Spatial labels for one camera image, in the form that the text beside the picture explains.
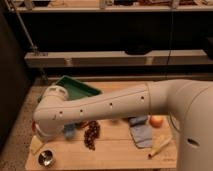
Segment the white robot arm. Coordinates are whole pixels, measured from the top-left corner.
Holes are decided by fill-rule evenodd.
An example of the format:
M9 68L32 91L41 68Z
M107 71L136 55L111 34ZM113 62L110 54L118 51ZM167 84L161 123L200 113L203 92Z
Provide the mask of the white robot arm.
M66 124L142 114L169 114L179 121L177 171L213 171L213 81L149 82L77 100L54 85L45 90L33 119L36 133L51 140Z

